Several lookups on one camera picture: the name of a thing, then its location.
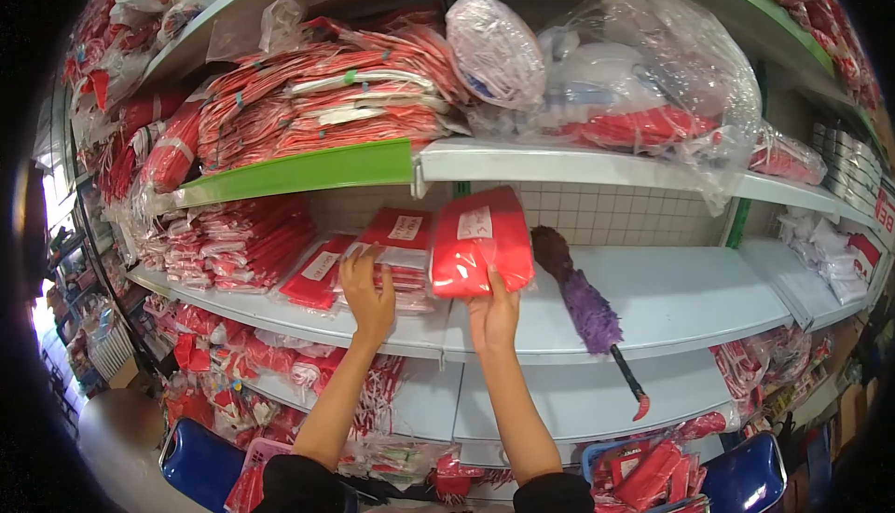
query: white pegboard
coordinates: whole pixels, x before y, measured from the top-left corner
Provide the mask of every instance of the white pegboard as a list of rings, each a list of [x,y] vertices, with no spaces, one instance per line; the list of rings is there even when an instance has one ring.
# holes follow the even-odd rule
[[[474,193],[499,185],[476,181]],[[578,183],[509,183],[520,195],[530,226],[556,228],[577,246],[717,246],[726,220],[713,218],[698,193]],[[380,206],[437,210],[452,196],[435,183],[415,201],[406,185],[352,187],[311,194],[319,227],[359,230]]]

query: white label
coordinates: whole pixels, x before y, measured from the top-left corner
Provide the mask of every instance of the white label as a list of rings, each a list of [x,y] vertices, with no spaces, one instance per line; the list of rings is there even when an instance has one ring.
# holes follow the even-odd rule
[[[456,227],[457,239],[491,239],[493,233],[491,229],[491,210],[488,206],[482,206],[473,211],[460,214],[460,221]]]
[[[420,231],[422,225],[422,216],[398,216],[395,227],[388,234],[389,239],[401,239],[402,241],[412,241],[416,239],[416,233]]]
[[[330,253],[329,251],[324,251],[317,255],[317,258],[311,261],[311,263],[304,267],[302,271],[302,276],[307,278],[308,280],[316,280],[321,281],[323,277],[327,275],[333,265],[338,261],[339,253]]]

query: finger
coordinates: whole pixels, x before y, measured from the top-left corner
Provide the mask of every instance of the finger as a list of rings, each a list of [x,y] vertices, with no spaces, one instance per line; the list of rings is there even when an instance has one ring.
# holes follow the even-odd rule
[[[391,278],[391,267],[387,264],[382,265],[382,297],[380,301],[393,309],[395,308],[395,284]]]
[[[494,301],[497,303],[509,302],[507,285],[504,284],[497,267],[493,264],[488,267],[488,280],[491,282],[491,294],[494,295]]]
[[[385,247],[379,246],[379,244],[374,243],[367,247],[361,258],[354,264],[354,281],[361,285],[373,286],[373,265],[383,251],[385,251]]]
[[[351,282],[354,275],[354,263],[357,262],[357,259],[361,256],[361,248],[356,247],[351,254],[349,254],[339,265],[338,265],[338,278],[342,283],[342,286]]]

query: clear plastic wrap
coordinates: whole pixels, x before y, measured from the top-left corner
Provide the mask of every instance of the clear plastic wrap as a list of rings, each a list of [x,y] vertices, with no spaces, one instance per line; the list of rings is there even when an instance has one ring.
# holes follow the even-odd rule
[[[336,234],[311,253],[275,294],[290,303],[309,309],[328,311],[336,301],[333,286],[338,279],[338,260],[352,246],[354,236]]]
[[[445,298],[488,295],[490,265],[511,292],[534,278],[525,216],[509,186],[454,199],[441,208],[432,247],[432,293]]]
[[[528,25],[499,0],[457,0],[445,15],[456,72],[479,99],[509,109],[542,103],[546,74]]]
[[[714,15],[689,0],[587,0],[539,37],[548,82],[528,130],[675,161],[721,214],[755,146],[761,96]]]
[[[303,27],[305,6],[296,0],[275,0],[262,14],[262,38],[258,48],[267,55],[299,49],[310,40],[310,28]]]
[[[821,154],[762,121],[749,169],[800,183],[819,185],[827,174]]]
[[[199,148],[201,100],[187,101],[167,122],[165,133],[153,146],[140,178],[156,193],[170,193],[190,171]]]

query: red flag package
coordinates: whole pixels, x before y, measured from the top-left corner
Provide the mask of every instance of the red flag package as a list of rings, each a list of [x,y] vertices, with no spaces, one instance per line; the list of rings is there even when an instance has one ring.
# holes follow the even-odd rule
[[[336,301],[333,286],[338,278],[339,257],[352,245],[354,236],[336,234],[307,258],[295,276],[280,287],[289,302],[328,311]]]
[[[455,199],[441,209],[432,249],[432,293],[488,295],[491,265],[511,292],[534,278],[525,216],[509,186]]]
[[[398,313],[421,314],[434,310],[427,292],[429,244],[432,213],[398,208],[380,208],[364,233],[345,252],[356,247],[366,249],[378,243],[385,251],[377,259],[373,281],[382,286],[381,264],[391,268]],[[347,306],[341,285],[336,285],[338,302]]]
[[[152,185],[156,193],[170,193],[180,186],[190,171],[199,147],[199,109],[202,100],[180,106],[143,166],[143,184]]]

